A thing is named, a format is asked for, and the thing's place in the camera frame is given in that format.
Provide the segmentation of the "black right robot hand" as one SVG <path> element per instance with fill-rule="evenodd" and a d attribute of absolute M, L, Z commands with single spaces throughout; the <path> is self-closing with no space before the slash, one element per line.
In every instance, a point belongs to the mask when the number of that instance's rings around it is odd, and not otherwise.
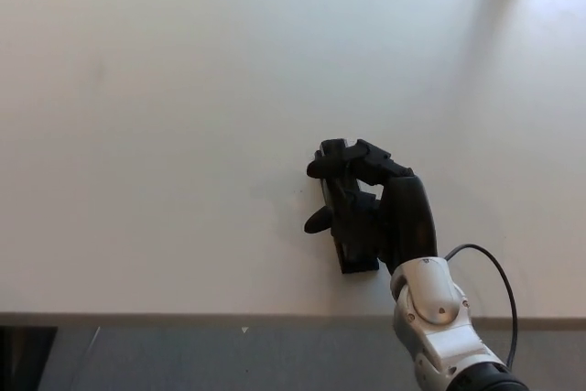
<path fill-rule="evenodd" d="M 320 182 L 324 205 L 304 232 L 328 231 L 343 274 L 394 272 L 406 261 L 438 255 L 429 199 L 421 179 L 391 154 L 362 139 L 320 143 L 307 175 Z"/>

